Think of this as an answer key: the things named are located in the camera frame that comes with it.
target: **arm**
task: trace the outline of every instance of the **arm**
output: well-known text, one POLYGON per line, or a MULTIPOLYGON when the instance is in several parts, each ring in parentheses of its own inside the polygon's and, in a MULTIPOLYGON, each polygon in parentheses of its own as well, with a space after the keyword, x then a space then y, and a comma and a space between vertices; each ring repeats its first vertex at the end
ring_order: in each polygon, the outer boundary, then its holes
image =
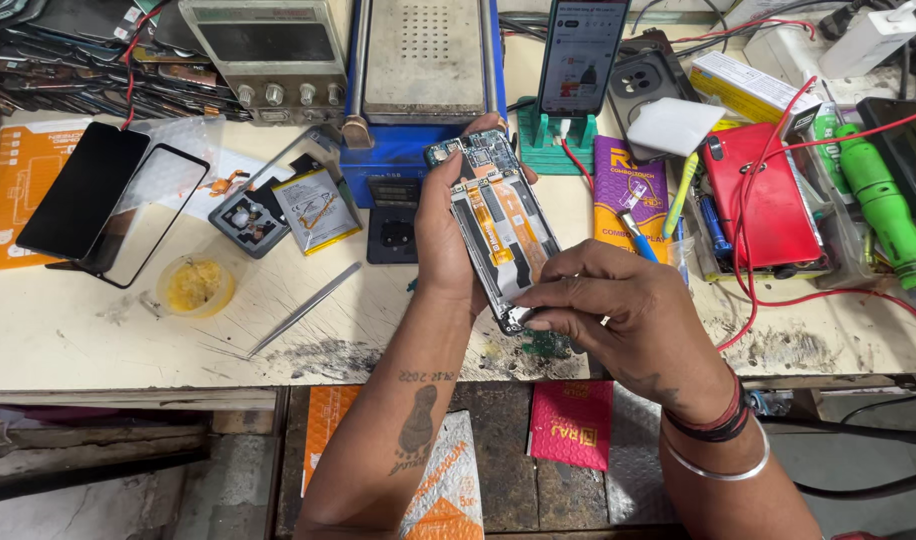
POLYGON ((468 304, 421 284, 368 383, 328 442, 296 530, 396 537, 464 361, 468 304))
MULTIPOLYGON (((465 132, 492 129, 496 113, 465 132)), ((418 287, 392 342, 311 477, 296 538, 396 538, 454 392, 477 315, 488 305, 451 215, 457 153, 424 179, 416 216, 418 287)), ((522 167, 528 181, 537 180, 522 167)))
MULTIPOLYGON (((728 409, 734 380, 704 332, 678 271, 620 248, 587 240, 545 264, 541 283, 516 302, 550 307, 526 326, 568 334, 635 394, 681 420, 710 423, 728 409), (608 322, 601 324, 607 315, 608 322)), ((728 442, 705 443, 661 420, 658 453, 665 487, 693 538, 818 540, 804 499, 772 456, 741 481, 700 477, 668 452, 706 471, 739 474, 763 457, 752 420, 728 442)))

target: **scratched table surface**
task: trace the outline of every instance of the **scratched table surface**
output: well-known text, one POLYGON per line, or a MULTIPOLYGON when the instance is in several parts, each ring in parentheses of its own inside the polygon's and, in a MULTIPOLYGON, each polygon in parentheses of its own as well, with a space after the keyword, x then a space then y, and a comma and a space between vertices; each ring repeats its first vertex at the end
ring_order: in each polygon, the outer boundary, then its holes
MULTIPOLYGON (((669 38, 702 34, 706 27, 668 25, 669 38)), ((506 92, 510 102, 533 94, 543 44, 507 39, 506 92)), ((729 54, 743 60, 740 43, 729 54)), ((61 117, 19 113, 8 124, 61 117)), ((255 128, 228 123, 224 146, 268 160, 298 128, 255 128)), ((512 115, 512 129, 515 129, 512 115)), ((620 136, 608 107, 604 135, 620 136)), ((286 166, 296 154, 286 156, 286 166)), ((591 197, 577 176, 545 176, 535 186, 564 247, 591 236, 591 197)), ((252 260, 209 223, 182 216, 137 283, 119 291, 79 273, 32 267, 0 271, 0 391, 245 387, 360 383, 379 359, 412 293, 416 266, 372 266, 339 287, 300 323, 258 356, 244 353, 271 328, 355 261, 365 260, 366 232, 311 256, 290 237, 263 259, 252 260), (217 316, 158 318, 137 301, 153 290, 161 270, 177 257, 207 252, 228 262, 237 279, 231 303, 217 316)), ((692 260, 692 269, 697 263, 692 260)), ((743 324, 750 304, 734 284, 707 284, 692 271, 691 289, 715 343, 743 324)), ((814 292, 810 282, 759 287, 768 300, 814 292)), ((662 338, 674 339, 673 336, 662 338)), ((469 381, 585 378, 583 355, 547 360, 503 336, 488 312, 479 317, 461 378, 469 381)), ((857 295, 764 308, 752 331, 725 352, 742 376, 916 373, 916 320, 889 302, 857 295)))

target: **wrist band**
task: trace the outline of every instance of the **wrist band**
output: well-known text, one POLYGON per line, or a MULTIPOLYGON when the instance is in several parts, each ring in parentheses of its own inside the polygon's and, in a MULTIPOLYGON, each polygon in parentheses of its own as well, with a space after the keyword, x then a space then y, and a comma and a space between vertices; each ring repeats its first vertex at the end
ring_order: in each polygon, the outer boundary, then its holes
POLYGON ((696 475, 699 475, 701 477, 703 476, 706 479, 710 478, 715 481, 716 480, 718 481, 724 480, 726 482, 730 482, 730 481, 736 482, 737 480, 743 481, 744 479, 746 480, 748 478, 752 478, 753 476, 760 473, 761 470, 764 469, 764 466, 768 464, 768 458, 771 456, 771 445, 768 443, 768 436, 764 433, 764 428, 761 426, 761 423, 758 422, 757 418, 754 418, 754 423, 757 423, 758 430, 761 431, 761 439, 764 441, 764 455, 761 457, 761 461, 758 462, 758 464, 755 465, 752 468, 752 470, 745 472, 745 473, 741 472, 741 473, 733 474, 733 475, 732 474, 723 475, 721 473, 705 471, 701 467, 686 460, 680 453, 678 454, 678 451, 675 450, 675 447, 671 446, 671 441, 669 441, 667 437, 664 438, 664 446, 668 448, 668 452, 671 453, 671 456, 673 456, 676 460, 678 460, 678 462, 682 466, 684 466, 685 469, 691 471, 692 473, 695 473, 696 475))
POLYGON ((692 439, 708 443, 726 442, 739 436, 748 423, 748 417, 752 414, 745 403, 745 387, 741 385, 738 375, 734 373, 731 366, 728 366, 728 371, 731 372, 731 377, 734 380, 734 393, 731 396, 728 408, 717 420, 706 424, 693 424, 681 420, 673 412, 666 409, 664 416, 668 419, 668 422, 679 432, 692 439))

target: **red phone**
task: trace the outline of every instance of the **red phone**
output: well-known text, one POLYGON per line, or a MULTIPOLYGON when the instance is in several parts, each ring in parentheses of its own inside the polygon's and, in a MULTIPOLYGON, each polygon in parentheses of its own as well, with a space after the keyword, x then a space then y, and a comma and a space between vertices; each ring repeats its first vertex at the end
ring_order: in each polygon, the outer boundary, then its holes
MULTIPOLYGON (((769 152, 781 148, 781 140, 771 138, 774 130, 773 124, 760 123, 713 131, 702 146, 702 160, 714 189, 721 228, 737 250, 738 262, 745 266, 748 259, 744 243, 734 237, 741 181, 745 170, 761 157, 766 143, 769 152)), ((821 246, 784 153, 765 160, 764 169, 754 177, 745 210, 742 235, 748 236, 754 267, 810 263, 821 257, 821 246)))

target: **blue screwdriver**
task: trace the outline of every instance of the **blue screwdriver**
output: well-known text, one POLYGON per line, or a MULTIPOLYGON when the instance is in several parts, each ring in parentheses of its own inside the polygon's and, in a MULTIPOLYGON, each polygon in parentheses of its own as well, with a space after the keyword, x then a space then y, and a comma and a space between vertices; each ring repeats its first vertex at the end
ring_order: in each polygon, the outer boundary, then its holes
POLYGON ((646 258, 650 262, 658 262, 657 257, 655 257, 655 250, 651 249, 651 244, 648 243, 648 237, 644 236, 641 233, 641 229, 638 228, 637 223, 632 217, 631 211, 627 208, 621 210, 618 213, 618 219, 625 224, 625 229, 628 230, 628 234, 632 236, 632 243, 634 248, 637 249, 638 254, 646 258))
POLYGON ((704 195, 699 201, 701 215, 704 217, 704 225, 707 226, 708 232, 711 233, 711 244, 714 250, 714 256, 718 259, 727 259, 731 254, 731 244, 725 240, 725 234, 718 225, 718 213, 714 209, 714 201, 711 197, 704 195))

